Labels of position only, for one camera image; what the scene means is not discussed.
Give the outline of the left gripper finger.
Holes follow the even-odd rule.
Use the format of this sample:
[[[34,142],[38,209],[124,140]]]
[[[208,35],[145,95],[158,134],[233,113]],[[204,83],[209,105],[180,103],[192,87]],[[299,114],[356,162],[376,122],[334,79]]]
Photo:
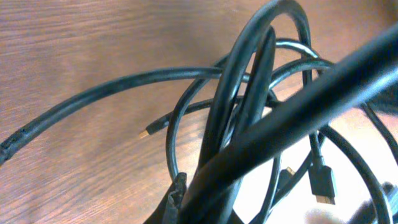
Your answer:
[[[144,224],[177,224],[182,199],[187,190],[187,174],[178,173],[155,211]]]

